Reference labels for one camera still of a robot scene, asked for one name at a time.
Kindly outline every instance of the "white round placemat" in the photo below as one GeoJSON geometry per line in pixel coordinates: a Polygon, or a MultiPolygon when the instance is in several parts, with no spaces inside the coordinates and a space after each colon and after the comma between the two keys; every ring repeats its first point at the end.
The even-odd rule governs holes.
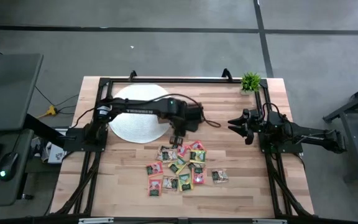
{"type": "MultiPolygon", "coordinates": [[[[120,90],[114,97],[130,100],[151,100],[166,95],[164,88],[154,84],[133,84],[120,90]]],[[[159,124],[154,114],[122,113],[110,122],[114,133],[123,140],[134,143],[148,143],[166,133],[168,123],[159,124]]]]}

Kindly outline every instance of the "gray floor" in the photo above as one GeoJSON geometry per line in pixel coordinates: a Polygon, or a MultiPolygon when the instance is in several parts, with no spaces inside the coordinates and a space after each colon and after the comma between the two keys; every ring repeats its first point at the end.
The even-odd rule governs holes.
{"type": "MultiPolygon", "coordinates": [[[[267,29],[358,30],[358,0],[259,2],[267,29]]],[[[0,0],[0,23],[257,28],[251,0],[0,0]]],[[[285,80],[294,121],[341,128],[336,122],[327,126],[321,118],[358,90],[358,36],[268,35],[267,43],[274,77],[285,80]]],[[[0,51],[44,54],[37,86],[53,102],[78,93],[85,75],[128,75],[136,70],[142,76],[218,77],[227,67],[237,77],[246,71],[266,76],[258,34],[0,31],[0,51]]],[[[35,92],[30,113],[42,114],[47,106],[35,92]]],[[[71,117],[44,121],[64,126],[71,117]]],[[[358,221],[358,183],[342,180],[351,158],[320,147],[304,145],[304,150],[316,214],[358,221]]],[[[0,218],[44,214],[56,179],[30,178],[27,190],[37,199],[0,208],[0,218]]]]}

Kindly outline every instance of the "wooden table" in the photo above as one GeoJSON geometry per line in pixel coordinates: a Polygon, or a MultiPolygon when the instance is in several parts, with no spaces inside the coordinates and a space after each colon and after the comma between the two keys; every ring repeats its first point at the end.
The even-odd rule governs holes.
{"type": "MultiPolygon", "coordinates": [[[[84,77],[73,123],[84,111],[94,106],[99,78],[84,77]]],[[[269,78],[267,82],[271,102],[291,120],[283,79],[269,78]]],[[[113,95],[128,85],[130,84],[115,83],[113,95]]],[[[240,95],[239,86],[235,84],[159,85],[169,93],[181,93],[202,102],[207,119],[222,124],[221,128],[213,128],[203,123],[197,132],[187,132],[184,143],[191,144],[195,140],[201,140],[208,150],[207,167],[226,168],[229,182],[213,184],[209,170],[206,184],[197,185],[192,191],[169,192],[160,197],[148,197],[145,165],[154,161],[159,145],[169,145],[172,130],[147,144],[124,141],[109,130],[106,151],[102,153],[99,167],[92,216],[273,217],[266,164],[259,149],[257,135],[254,143],[246,146],[240,135],[227,128],[227,121],[239,117],[243,108],[256,108],[255,96],[240,95]]],[[[84,126],[90,120],[91,113],[88,113],[80,120],[78,127],[84,126]]],[[[63,161],[51,212],[61,208],[76,189],[83,157],[83,152],[75,152],[63,161]]],[[[299,158],[283,154],[283,164],[288,187],[302,206],[313,213],[305,172],[299,158]]],[[[173,172],[165,166],[164,174],[173,175],[173,172]]],[[[82,209],[85,207],[87,195],[88,191],[85,190],[82,209]]],[[[278,190],[278,195],[280,208],[284,211],[281,190],[278,190]]]]}

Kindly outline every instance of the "potted plant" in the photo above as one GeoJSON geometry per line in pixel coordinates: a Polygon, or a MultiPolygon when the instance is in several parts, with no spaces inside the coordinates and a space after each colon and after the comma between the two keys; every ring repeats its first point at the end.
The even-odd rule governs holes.
{"type": "Polygon", "coordinates": [[[260,76],[258,73],[247,72],[241,78],[241,95],[249,95],[259,91],[260,76]]]}

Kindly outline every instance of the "green plant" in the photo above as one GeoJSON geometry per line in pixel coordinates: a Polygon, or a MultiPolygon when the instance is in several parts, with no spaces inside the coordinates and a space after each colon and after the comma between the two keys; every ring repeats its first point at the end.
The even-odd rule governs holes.
{"type": "Polygon", "coordinates": [[[241,78],[242,91],[259,91],[260,76],[258,73],[247,72],[241,78]]]}

